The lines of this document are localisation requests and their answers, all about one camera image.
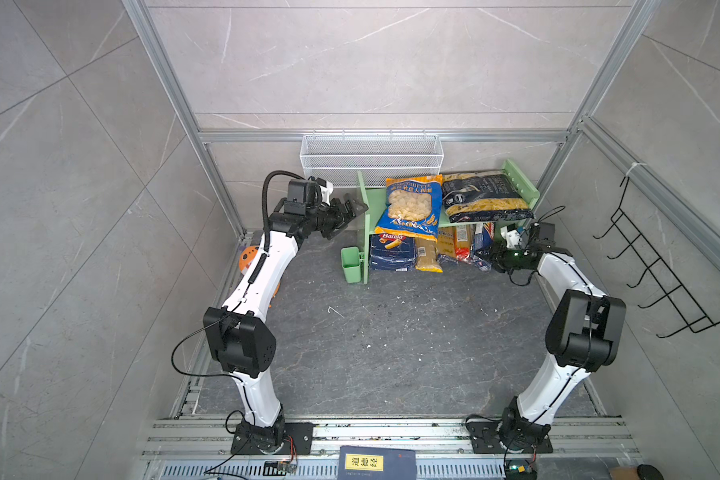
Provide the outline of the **blue Barilla spaghetti box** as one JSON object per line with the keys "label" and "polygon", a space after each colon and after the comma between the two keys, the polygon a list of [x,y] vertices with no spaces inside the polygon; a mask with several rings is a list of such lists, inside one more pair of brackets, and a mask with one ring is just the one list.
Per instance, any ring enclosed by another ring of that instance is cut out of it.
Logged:
{"label": "blue Barilla spaghetti box", "polygon": [[492,264],[481,261],[475,256],[475,251],[483,247],[492,247],[494,237],[494,223],[484,222],[479,223],[475,226],[473,247],[472,247],[472,260],[473,264],[481,271],[490,271]]}

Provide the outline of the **red pasta packet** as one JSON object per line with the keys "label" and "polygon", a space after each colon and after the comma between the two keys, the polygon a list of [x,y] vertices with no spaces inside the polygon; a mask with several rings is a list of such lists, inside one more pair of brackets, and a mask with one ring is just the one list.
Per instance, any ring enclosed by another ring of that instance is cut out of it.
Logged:
{"label": "red pasta packet", "polygon": [[454,227],[454,250],[456,258],[467,264],[471,264],[472,247],[474,238],[474,226],[462,224]]}

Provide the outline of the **dark blue spaghetti bag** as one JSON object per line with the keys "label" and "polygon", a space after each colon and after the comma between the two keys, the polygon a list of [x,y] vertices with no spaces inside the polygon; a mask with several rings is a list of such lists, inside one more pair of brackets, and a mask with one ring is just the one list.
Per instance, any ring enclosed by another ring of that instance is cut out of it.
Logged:
{"label": "dark blue spaghetti bag", "polygon": [[436,249],[439,257],[444,257],[447,261],[457,261],[454,227],[441,227],[438,229]]}

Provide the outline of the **blue Barilla rigatoni box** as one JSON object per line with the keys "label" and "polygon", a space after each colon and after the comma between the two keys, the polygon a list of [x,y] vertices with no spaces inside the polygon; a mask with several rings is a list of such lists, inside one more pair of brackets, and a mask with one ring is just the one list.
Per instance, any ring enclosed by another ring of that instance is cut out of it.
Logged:
{"label": "blue Barilla rigatoni box", "polygon": [[388,233],[370,237],[370,268],[378,271],[411,271],[415,268],[417,253],[412,237]]}

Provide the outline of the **blue orecchiette pasta bag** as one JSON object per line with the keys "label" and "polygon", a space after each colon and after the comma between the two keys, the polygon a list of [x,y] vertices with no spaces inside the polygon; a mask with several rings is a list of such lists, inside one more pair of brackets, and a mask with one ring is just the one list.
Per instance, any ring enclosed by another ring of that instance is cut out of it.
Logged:
{"label": "blue orecchiette pasta bag", "polygon": [[442,209],[443,176],[386,180],[386,208],[375,234],[436,241]]}

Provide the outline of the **dark penne pasta bag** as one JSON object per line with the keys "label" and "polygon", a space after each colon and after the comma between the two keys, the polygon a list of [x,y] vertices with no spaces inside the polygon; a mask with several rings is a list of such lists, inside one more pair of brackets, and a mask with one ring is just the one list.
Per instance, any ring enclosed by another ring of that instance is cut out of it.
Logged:
{"label": "dark penne pasta bag", "polygon": [[529,219],[529,203],[501,171],[443,176],[443,208],[453,223]]}

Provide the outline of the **yellow spaghetti bag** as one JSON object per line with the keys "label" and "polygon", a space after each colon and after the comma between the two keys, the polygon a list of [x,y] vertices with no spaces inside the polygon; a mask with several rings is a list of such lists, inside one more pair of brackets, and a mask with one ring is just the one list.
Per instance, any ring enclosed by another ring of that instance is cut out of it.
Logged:
{"label": "yellow spaghetti bag", "polygon": [[429,273],[442,273],[443,269],[438,261],[437,244],[435,241],[423,238],[415,239],[417,271]]}

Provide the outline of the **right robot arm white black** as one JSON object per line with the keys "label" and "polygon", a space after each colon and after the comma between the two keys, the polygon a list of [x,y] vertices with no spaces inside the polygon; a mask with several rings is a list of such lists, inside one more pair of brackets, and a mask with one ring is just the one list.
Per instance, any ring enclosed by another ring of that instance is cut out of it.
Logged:
{"label": "right robot arm white black", "polygon": [[465,418],[476,453],[549,452],[544,442],[559,408],[582,381],[617,356],[626,305],[594,285],[572,254],[555,244],[555,226],[547,220],[564,209],[553,208],[523,232],[507,230],[475,252],[509,277],[529,271],[558,297],[545,333],[547,354],[530,385],[512,398],[500,418]]}

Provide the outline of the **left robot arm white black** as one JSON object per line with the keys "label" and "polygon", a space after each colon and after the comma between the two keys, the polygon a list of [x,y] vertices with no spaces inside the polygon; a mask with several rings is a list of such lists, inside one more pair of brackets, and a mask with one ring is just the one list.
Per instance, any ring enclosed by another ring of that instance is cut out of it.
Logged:
{"label": "left robot arm white black", "polygon": [[330,240],[364,214],[367,203],[350,194],[333,195],[331,182],[286,170],[270,172],[261,192],[263,233],[252,265],[219,307],[210,307],[199,333],[206,338],[218,377],[237,387],[241,420],[233,430],[233,448],[253,446],[274,454],[287,441],[284,407],[270,366],[277,340],[267,315],[283,274],[313,233]]}

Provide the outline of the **green two-tier shelf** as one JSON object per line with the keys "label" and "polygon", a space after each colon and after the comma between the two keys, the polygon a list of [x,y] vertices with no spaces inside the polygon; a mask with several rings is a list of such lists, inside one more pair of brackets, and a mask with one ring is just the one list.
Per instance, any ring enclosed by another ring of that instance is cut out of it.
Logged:
{"label": "green two-tier shelf", "polygon": [[[534,208],[539,200],[540,193],[527,175],[511,159],[504,161],[501,170],[528,205]],[[368,210],[362,216],[362,223],[357,235],[362,282],[367,284],[369,281],[371,236],[375,234],[377,222],[386,208],[386,190],[384,184],[381,184],[380,187],[367,185],[362,170],[356,171],[356,180],[359,196],[368,206]]]}

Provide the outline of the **small green cup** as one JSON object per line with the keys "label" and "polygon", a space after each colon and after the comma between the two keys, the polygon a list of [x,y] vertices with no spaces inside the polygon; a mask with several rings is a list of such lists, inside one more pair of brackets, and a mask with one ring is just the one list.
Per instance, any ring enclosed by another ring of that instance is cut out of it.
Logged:
{"label": "small green cup", "polygon": [[341,249],[341,267],[345,281],[349,284],[360,283],[362,280],[362,259],[356,246]]}

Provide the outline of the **orange shark plush toy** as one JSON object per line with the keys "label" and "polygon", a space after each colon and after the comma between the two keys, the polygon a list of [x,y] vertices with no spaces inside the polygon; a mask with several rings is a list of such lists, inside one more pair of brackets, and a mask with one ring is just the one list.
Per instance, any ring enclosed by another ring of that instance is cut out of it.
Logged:
{"label": "orange shark plush toy", "polygon": [[256,278],[253,278],[261,258],[262,255],[257,247],[248,247],[241,254],[242,277],[236,288],[238,295],[236,303],[241,302],[248,310],[267,312],[271,299],[279,287],[279,276],[274,266],[267,260]]}

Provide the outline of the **dark blue book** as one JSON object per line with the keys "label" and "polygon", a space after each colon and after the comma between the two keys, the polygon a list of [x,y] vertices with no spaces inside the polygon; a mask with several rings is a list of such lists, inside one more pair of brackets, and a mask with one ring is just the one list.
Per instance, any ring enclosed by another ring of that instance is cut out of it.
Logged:
{"label": "dark blue book", "polygon": [[415,480],[416,452],[406,449],[342,446],[338,480]]}

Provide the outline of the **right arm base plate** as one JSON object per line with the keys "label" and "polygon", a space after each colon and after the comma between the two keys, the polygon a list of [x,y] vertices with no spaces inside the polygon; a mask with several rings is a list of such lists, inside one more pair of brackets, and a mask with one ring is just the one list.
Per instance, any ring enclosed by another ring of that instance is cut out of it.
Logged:
{"label": "right arm base plate", "polygon": [[476,454],[550,454],[550,425],[528,424],[505,427],[500,421],[468,421],[465,424]]}

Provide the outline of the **aluminium rail frame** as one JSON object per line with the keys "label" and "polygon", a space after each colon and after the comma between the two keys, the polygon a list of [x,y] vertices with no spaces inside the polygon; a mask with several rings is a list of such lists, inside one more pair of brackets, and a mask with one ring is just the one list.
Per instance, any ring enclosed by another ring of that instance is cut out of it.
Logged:
{"label": "aluminium rail frame", "polygon": [[411,450],[421,479],[502,479],[508,466],[555,467],[595,460],[604,468],[641,463],[619,417],[563,417],[538,447],[505,450],[487,421],[459,417],[297,417],[288,445],[272,455],[232,432],[221,415],[157,420],[137,450],[147,479],[334,479],[345,446]]}

